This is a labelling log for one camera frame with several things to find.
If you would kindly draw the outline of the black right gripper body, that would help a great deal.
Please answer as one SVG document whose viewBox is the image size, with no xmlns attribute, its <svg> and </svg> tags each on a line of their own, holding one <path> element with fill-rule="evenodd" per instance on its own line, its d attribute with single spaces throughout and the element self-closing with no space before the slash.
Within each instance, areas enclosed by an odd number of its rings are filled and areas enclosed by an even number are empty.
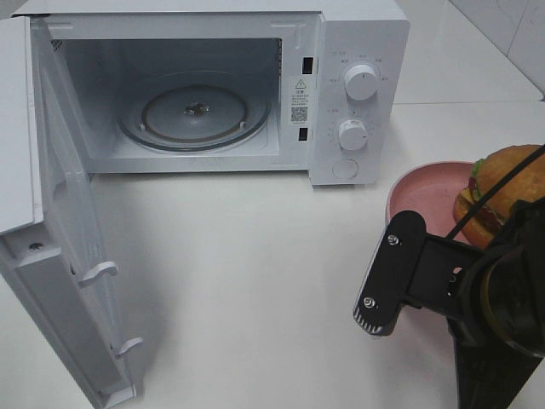
<svg viewBox="0 0 545 409">
<path fill-rule="evenodd" d="M 544 359 L 543 200 L 515 203 L 455 293 L 457 405 L 507 408 Z"/>
</svg>

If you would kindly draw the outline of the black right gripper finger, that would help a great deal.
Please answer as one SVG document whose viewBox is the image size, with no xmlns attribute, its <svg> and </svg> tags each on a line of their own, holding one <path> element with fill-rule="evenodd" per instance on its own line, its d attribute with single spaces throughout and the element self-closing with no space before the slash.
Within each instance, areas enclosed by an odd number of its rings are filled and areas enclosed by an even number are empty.
<svg viewBox="0 0 545 409">
<path fill-rule="evenodd" d="M 463 318 L 465 273 L 484 252 L 427 232 L 423 217 L 404 210 L 388 223 L 359 291 L 355 321 L 372 336 L 393 332 L 401 308 L 427 308 L 452 320 Z"/>
</svg>

